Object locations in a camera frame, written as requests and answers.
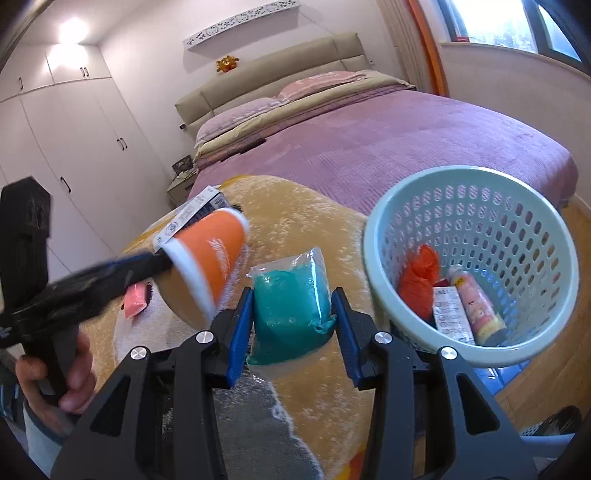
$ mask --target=beige headboard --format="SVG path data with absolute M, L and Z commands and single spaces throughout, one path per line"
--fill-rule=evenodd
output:
M 209 81 L 181 98 L 178 114 L 192 138 L 214 115 L 262 97 L 277 96 L 291 82 L 335 70 L 370 69 L 357 33 L 312 40 L 259 59 Z

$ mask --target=window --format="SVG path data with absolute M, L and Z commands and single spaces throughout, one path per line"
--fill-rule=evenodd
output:
M 539 53 L 588 73 L 573 43 L 536 0 L 438 1 L 452 41 Z

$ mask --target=ceiling light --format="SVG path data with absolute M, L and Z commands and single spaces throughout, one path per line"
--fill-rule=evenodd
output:
M 88 35 L 88 26 L 78 18 L 72 18 L 60 26 L 60 43 L 80 43 Z

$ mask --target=teal bag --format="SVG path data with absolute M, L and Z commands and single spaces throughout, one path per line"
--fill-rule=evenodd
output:
M 249 367 L 272 365 L 308 355 L 335 331 L 322 252 L 251 268 L 254 281 L 255 339 Z

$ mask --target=ceiling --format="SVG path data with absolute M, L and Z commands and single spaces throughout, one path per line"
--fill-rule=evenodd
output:
M 123 18 L 148 0 L 54 0 L 27 30 L 23 43 L 58 43 L 60 25 L 78 17 L 88 25 L 81 42 L 95 45 Z

